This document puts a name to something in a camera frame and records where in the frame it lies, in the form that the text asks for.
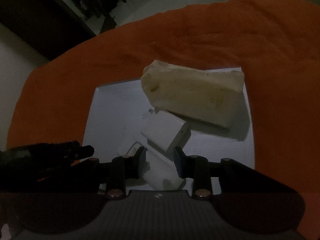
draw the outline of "orange cloth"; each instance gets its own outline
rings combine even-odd
[[[299,231],[318,239],[319,41],[320,7],[302,0],[192,5],[129,23],[31,73],[7,147],[82,142],[94,89],[139,78],[154,59],[201,69],[241,66],[256,169],[303,193],[306,213]]]

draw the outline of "screw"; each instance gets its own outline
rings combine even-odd
[[[195,191],[195,194],[198,196],[198,197],[209,197],[211,195],[211,192],[205,188],[201,188],[201,189],[197,189]]]
[[[107,192],[109,197],[120,197],[123,195],[123,191],[117,188],[109,189]]]

